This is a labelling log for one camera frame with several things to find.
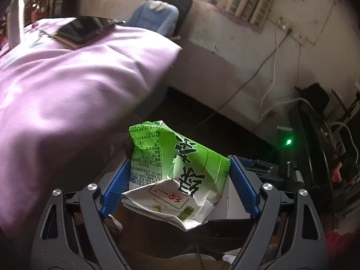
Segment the wall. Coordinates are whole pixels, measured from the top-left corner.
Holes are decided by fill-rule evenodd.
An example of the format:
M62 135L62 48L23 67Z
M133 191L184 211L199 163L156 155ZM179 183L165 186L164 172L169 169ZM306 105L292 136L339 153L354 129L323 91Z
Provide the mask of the wall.
M81 0L82 15L127 20L144 0ZM355 98L354 83L360 71L360 41L353 29L358 20L345 0L276 0L272 13L291 17L316 42L301 48L287 38L279 49L277 77L263 110L278 101L294 98L293 89L319 82L332 88L348 105ZM169 84L181 92L217 109L258 68L276 47L275 26L267 22L261 33L240 20L222 14L204 0L194 0L185 21L179 44L183 51L169 74ZM285 33L278 29L279 41ZM287 110L259 119L260 101L271 84L273 59L259 75L220 112L270 143L275 142L276 126L287 125Z

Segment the floor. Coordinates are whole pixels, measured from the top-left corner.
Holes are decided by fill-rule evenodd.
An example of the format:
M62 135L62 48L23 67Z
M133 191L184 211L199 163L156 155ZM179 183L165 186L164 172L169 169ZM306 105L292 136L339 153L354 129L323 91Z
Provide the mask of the floor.
M164 101L147 118L163 120L176 132L227 157L237 155L277 163L276 149L220 114L214 115L201 126L194 128L214 110L195 99L169 88Z

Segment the pink fabric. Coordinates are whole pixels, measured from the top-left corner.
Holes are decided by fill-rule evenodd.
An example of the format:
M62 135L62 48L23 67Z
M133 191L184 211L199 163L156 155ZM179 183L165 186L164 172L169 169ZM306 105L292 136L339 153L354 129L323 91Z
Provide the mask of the pink fabric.
M149 95L181 50L139 28L116 27L78 50L39 39L72 19L39 21L0 58L0 226L9 238L48 199L56 174Z

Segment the blue textured pad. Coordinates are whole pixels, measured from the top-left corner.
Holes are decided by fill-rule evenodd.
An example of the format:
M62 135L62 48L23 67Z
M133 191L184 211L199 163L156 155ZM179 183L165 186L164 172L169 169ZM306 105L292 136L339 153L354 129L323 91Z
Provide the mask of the blue textured pad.
M260 214L260 210L257 206L256 193L241 168L232 157L230 158L230 163L229 176L239 195L241 203L247 213L250 213L253 218L257 218Z
M103 218L114 213L116 207L119 205L121 194L125 192L130 181L130 164L130 159L127 159L106 190L102 201L103 207L100 211L100 215Z

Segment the power outlet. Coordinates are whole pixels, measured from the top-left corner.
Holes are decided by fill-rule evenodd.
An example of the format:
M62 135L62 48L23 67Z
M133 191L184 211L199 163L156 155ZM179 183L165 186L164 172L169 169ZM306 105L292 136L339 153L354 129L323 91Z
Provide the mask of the power outlet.
M277 25L284 32L288 32L289 29L292 29L290 36L296 40L301 46L304 46L307 41L307 36L301 33L296 26L291 21L288 21L286 18L279 16L275 17L271 13L269 14L268 20Z

